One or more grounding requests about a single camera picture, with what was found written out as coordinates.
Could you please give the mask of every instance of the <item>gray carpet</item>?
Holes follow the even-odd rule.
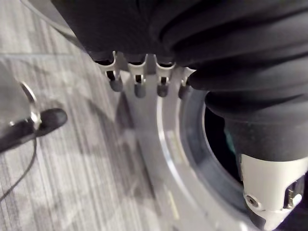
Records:
[[[159,230],[125,96],[19,0],[0,6],[0,75],[26,82],[41,110],[68,114],[64,127],[38,139],[32,169],[0,203],[0,230]],[[0,155],[0,194],[31,156],[30,142]]]

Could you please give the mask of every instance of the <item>metal prong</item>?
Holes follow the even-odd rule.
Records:
[[[194,69],[191,69],[189,67],[186,67],[184,69],[184,77],[181,80],[181,85],[180,85],[180,89],[179,89],[179,98],[180,99],[184,99],[186,93],[189,91],[189,84],[188,84],[188,77],[194,72]]]
[[[112,62],[105,61],[96,61],[99,64],[100,70],[105,74],[109,79],[109,85],[113,91],[120,92],[123,89],[123,82],[120,75],[120,70],[116,63],[116,52],[112,53],[113,60]]]
[[[143,98],[146,95],[146,60],[147,55],[140,64],[128,63],[129,71],[134,79],[135,95],[138,98]]]
[[[25,82],[20,82],[20,86],[22,87],[30,103],[30,111],[31,111],[30,118],[33,121],[34,130],[38,130],[42,121],[40,119],[40,111],[37,106],[37,99],[35,97],[35,94]]]
[[[157,94],[160,97],[166,97],[168,95],[169,83],[172,77],[172,70],[175,67],[174,62],[168,64],[160,63],[157,60],[157,56],[154,56],[156,63],[156,74],[158,76]]]

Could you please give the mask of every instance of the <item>dark opening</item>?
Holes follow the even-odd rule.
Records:
[[[209,109],[205,110],[205,133],[209,145],[221,165],[238,182],[242,183],[236,165],[236,157],[227,143],[227,137],[224,132],[225,120],[212,113]]]

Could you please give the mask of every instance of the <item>circular metal rim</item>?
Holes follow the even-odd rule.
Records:
[[[178,127],[180,121],[182,121],[180,111],[183,110],[183,105],[187,104],[186,99],[189,96],[181,101],[177,94],[179,90],[177,84],[172,84],[170,90],[171,93],[167,98],[161,99],[158,97],[156,119],[163,155],[178,187],[187,201],[196,209],[196,212],[204,215],[204,219],[211,224],[213,230],[255,231],[256,228],[248,216],[222,200],[219,195],[216,195],[215,190],[211,189],[210,185],[205,186],[197,175],[197,171],[193,168],[193,163],[187,160],[187,157],[189,157],[187,150],[189,149],[187,149],[182,131],[180,132]],[[174,143],[174,140],[169,137],[171,131],[175,133],[176,142],[179,144],[176,149],[178,153],[175,153],[175,149],[171,147]],[[178,159],[183,159],[181,156],[184,156],[186,161],[179,163]]]

